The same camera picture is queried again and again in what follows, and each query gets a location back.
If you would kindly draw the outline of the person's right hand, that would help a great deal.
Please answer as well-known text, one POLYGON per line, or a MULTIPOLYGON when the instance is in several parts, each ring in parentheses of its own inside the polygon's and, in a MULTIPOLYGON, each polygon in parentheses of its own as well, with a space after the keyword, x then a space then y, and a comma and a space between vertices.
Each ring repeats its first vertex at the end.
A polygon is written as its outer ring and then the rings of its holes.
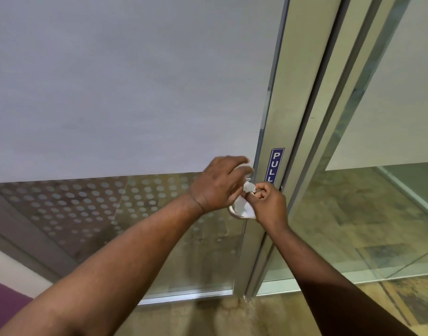
POLYGON ((275 205, 267 213, 255 214, 256 220, 272 238, 288 230, 288 211, 285 196, 275 188, 275 205))

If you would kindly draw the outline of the person's left hand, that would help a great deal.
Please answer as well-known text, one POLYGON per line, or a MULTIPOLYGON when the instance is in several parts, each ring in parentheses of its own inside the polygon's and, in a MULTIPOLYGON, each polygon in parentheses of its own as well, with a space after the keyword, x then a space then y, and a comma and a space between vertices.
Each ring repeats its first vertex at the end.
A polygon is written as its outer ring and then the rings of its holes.
POLYGON ((189 187, 189 197, 201 215, 226 208, 236 200, 226 199, 219 186, 219 161, 222 157, 215 157, 189 187))

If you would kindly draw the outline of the person's left forearm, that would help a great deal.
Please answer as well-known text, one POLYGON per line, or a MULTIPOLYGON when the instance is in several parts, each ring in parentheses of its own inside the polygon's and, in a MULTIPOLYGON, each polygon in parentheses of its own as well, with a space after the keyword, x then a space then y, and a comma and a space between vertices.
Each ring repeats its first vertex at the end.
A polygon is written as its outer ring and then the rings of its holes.
POLYGON ((0 336, 113 336, 201 214, 191 196, 179 196, 32 300, 0 336))

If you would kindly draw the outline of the person's right forearm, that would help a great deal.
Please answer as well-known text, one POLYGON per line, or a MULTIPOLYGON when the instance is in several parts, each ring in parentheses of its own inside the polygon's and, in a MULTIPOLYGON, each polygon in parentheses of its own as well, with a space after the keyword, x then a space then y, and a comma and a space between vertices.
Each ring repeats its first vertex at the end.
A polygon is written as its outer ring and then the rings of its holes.
POLYGON ((323 259, 287 222, 262 226, 294 275, 322 336, 417 336, 323 259))

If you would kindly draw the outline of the blue door sign sticker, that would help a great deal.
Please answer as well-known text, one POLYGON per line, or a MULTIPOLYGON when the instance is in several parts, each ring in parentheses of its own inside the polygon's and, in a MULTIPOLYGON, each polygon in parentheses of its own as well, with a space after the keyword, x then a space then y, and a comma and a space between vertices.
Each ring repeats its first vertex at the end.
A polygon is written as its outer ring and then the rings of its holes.
POLYGON ((276 182, 284 151, 285 148, 273 148, 271 150, 265 181, 271 183, 272 185, 274 185, 276 182))

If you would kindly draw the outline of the fixed glass side panel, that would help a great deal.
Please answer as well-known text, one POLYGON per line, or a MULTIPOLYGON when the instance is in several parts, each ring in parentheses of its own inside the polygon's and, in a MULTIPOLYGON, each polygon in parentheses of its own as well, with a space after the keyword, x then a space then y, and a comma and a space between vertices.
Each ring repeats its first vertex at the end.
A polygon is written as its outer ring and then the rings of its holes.
POLYGON ((428 276, 428 0, 411 0, 329 164, 374 167, 387 230, 368 248, 384 280, 428 276))

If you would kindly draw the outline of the frosted glass door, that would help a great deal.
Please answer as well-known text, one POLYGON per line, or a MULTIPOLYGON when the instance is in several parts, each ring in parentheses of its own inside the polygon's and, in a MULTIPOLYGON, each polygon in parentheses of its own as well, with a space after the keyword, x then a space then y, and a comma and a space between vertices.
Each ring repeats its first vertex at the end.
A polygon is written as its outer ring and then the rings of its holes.
POLYGON ((0 285, 29 298, 243 155, 279 187, 347 0, 0 0, 0 285))

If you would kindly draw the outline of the aluminium door frame post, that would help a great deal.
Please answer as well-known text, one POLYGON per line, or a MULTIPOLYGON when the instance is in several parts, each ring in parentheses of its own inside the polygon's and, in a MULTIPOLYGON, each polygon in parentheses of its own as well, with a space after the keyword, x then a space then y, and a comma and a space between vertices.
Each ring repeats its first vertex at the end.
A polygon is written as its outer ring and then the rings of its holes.
POLYGON ((374 167, 333 170, 333 155, 411 0, 347 0, 322 78, 309 101, 280 186, 289 226, 354 284, 387 277, 368 248, 382 249, 386 224, 377 196, 392 191, 374 167))

